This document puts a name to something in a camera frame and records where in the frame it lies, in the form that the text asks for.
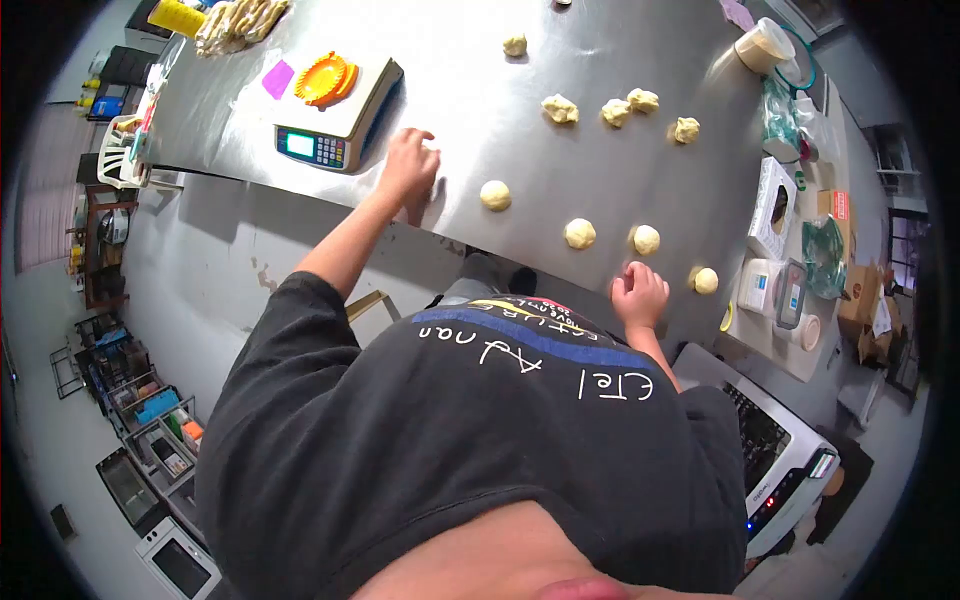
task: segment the hand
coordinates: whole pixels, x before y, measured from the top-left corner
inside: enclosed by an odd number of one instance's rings
[[[616,316],[629,331],[653,329],[670,298],[670,284],[642,262],[632,262],[613,280],[610,300]]]
[[[390,140],[387,165],[376,188],[397,207],[421,200],[437,178],[440,151],[425,148],[424,139],[433,139],[433,133],[408,128]]]

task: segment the pink curtain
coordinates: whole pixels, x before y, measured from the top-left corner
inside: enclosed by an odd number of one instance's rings
[[[89,152],[94,124],[72,105],[45,105],[37,114],[25,149],[17,207],[16,270],[70,254],[73,207],[83,187],[77,181],[80,155]]]

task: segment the white box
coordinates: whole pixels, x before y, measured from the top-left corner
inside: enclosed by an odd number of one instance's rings
[[[783,246],[793,219],[797,184],[780,163],[768,156],[760,163],[754,218],[747,231],[747,247],[760,258],[783,258]]]

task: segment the dough ball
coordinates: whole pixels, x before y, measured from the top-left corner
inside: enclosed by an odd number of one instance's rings
[[[626,100],[613,98],[600,108],[600,114],[614,127],[623,127],[623,122],[630,116],[630,103]]]
[[[717,272],[712,269],[701,269],[693,279],[693,289],[698,294],[712,294],[717,291]]]
[[[540,103],[550,118],[557,123],[566,123],[567,121],[579,121],[580,110],[560,94],[549,96]]]
[[[487,181],[480,188],[480,202],[493,212],[506,210],[512,201],[510,190],[503,181]]]
[[[660,247],[660,233],[649,225],[641,225],[634,233],[634,247],[643,256],[656,252]]]
[[[570,248],[583,250],[593,245],[597,232],[593,229],[593,223],[587,219],[574,219],[566,224],[564,238]]]
[[[630,101],[630,106],[633,107],[634,110],[641,112],[653,112],[660,108],[660,96],[652,91],[646,91],[639,87],[627,94],[627,100]]]
[[[508,57],[522,57],[527,52],[527,36],[510,36],[503,40],[503,53]]]
[[[694,119],[680,117],[677,119],[677,130],[673,133],[674,138],[682,143],[689,144],[697,139],[700,134],[700,123]]]

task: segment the pants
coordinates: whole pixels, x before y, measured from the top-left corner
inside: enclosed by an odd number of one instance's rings
[[[495,294],[503,294],[498,280],[499,269],[493,259],[480,252],[474,252],[464,260],[459,277],[444,292],[444,298],[440,300],[439,306],[466,304]]]

